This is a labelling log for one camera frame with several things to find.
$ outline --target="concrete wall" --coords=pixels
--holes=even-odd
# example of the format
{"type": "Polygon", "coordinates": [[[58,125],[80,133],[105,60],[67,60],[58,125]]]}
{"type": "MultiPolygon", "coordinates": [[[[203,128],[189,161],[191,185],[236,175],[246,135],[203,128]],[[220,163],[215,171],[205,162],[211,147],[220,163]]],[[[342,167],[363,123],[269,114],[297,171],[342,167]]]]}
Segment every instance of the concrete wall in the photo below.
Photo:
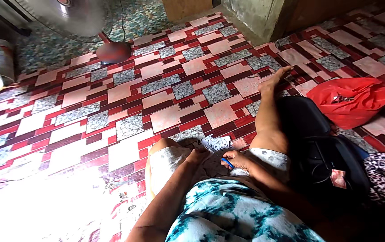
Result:
{"type": "Polygon", "coordinates": [[[268,42],[274,39],[274,30],[281,11],[297,0],[222,0],[222,5],[233,12],[255,34],[268,42]]]}

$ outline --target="woman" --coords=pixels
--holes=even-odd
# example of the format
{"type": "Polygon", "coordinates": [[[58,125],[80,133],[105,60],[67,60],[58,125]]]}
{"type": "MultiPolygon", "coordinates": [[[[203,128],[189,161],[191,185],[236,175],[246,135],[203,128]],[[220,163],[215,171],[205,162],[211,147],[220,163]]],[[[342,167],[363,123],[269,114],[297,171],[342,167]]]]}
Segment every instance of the woman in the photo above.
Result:
{"type": "Polygon", "coordinates": [[[232,170],[221,161],[231,169],[229,177],[206,179],[190,189],[208,151],[181,148],[171,139],[152,147],[146,167],[147,196],[152,201],[127,241],[342,240],[324,217],[280,181],[288,179],[288,142],[280,130],[273,93],[289,70],[292,66],[278,70],[258,86],[262,99],[255,120],[257,135],[245,154],[223,155],[236,167],[232,170]],[[155,180],[167,182],[158,185],[155,180]]]}

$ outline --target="bare foot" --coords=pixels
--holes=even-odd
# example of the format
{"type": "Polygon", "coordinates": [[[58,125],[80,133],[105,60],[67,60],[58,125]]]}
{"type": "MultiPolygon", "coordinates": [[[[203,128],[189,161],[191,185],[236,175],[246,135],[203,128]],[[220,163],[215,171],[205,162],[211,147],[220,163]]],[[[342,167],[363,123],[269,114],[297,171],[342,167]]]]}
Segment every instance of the bare foot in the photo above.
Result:
{"type": "Polygon", "coordinates": [[[284,74],[287,71],[291,71],[293,69],[293,66],[289,65],[286,67],[280,68],[269,80],[263,81],[258,85],[258,90],[260,92],[263,91],[269,91],[274,89],[274,87],[278,84],[278,82],[281,80],[281,78],[284,76],[284,74]]]}

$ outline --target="tag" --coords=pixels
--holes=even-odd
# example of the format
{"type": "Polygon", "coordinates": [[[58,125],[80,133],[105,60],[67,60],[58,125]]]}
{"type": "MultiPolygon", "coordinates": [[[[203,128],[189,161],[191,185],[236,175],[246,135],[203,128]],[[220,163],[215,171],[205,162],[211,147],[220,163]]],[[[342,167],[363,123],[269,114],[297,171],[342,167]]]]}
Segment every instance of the tag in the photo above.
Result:
{"type": "Polygon", "coordinates": [[[345,171],[335,170],[331,171],[331,182],[333,186],[346,189],[345,171]]]}

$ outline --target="teal and white dress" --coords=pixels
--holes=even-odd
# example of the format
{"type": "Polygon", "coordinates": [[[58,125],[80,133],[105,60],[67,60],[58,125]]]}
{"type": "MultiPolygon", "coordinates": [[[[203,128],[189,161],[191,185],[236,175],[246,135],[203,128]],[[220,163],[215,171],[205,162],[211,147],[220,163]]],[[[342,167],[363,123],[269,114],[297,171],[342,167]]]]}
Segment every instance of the teal and white dress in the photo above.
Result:
{"type": "Polygon", "coordinates": [[[166,241],[324,241],[246,183],[232,177],[196,183],[166,241]]]}

